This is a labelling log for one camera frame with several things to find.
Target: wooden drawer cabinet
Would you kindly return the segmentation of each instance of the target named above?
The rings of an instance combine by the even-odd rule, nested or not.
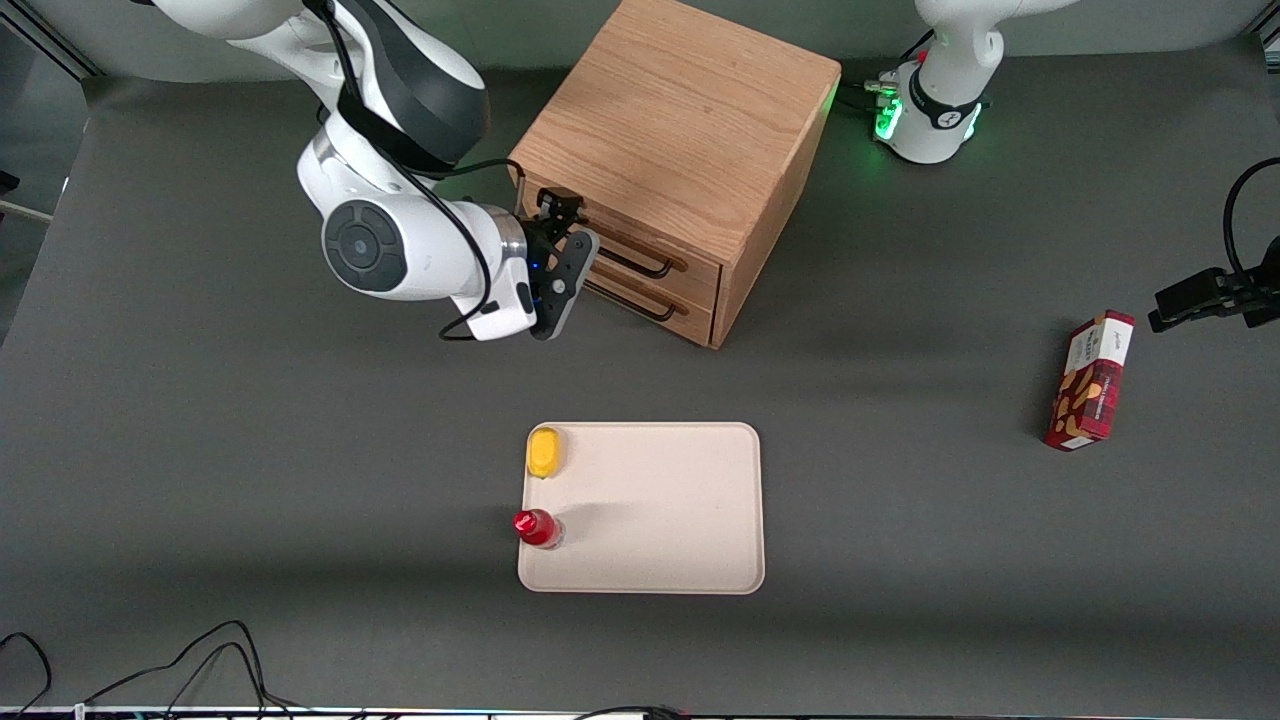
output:
[[[585,199],[593,290],[719,347],[782,233],[840,65],[676,0],[622,0],[512,151]]]

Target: small bottle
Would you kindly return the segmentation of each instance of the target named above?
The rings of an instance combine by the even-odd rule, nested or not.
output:
[[[545,510],[521,510],[512,524],[521,542],[539,550],[554,550],[564,539],[564,525]]]

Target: drawer handle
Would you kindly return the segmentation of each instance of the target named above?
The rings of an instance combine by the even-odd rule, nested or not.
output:
[[[644,265],[636,263],[635,260],[623,258],[622,255],[618,255],[617,252],[604,246],[600,246],[599,254],[604,255],[609,260],[613,260],[618,265],[622,265],[623,268],[631,270],[632,273],[640,273],[641,275],[654,281],[660,281],[662,278],[667,277],[667,273],[669,273],[671,268],[676,264],[675,260],[667,258],[667,261],[663,263],[660,268],[654,270],[652,268],[645,268]]]
[[[586,287],[594,290],[595,292],[599,292],[604,297],[608,297],[609,300],[617,302],[618,305],[626,307],[627,310],[631,310],[632,313],[639,313],[640,315],[644,315],[645,318],[649,318],[655,323],[666,323],[667,320],[671,319],[672,315],[675,315],[678,311],[675,304],[668,302],[666,313],[654,313],[653,310],[649,310],[648,307],[644,307],[641,305],[636,305],[635,302],[631,302],[630,300],[622,297],[621,295],[613,292],[612,290],[607,290],[591,281],[586,281]]]

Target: yellow sponge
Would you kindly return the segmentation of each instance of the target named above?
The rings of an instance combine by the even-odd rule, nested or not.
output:
[[[552,428],[538,428],[529,438],[529,473],[535,478],[549,478],[559,469],[559,433]]]

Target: red box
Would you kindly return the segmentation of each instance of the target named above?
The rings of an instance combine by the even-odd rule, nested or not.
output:
[[[1133,340],[1133,318],[1107,310],[1071,333],[1053,419],[1044,442],[1073,451],[1111,434],[1120,378]]]

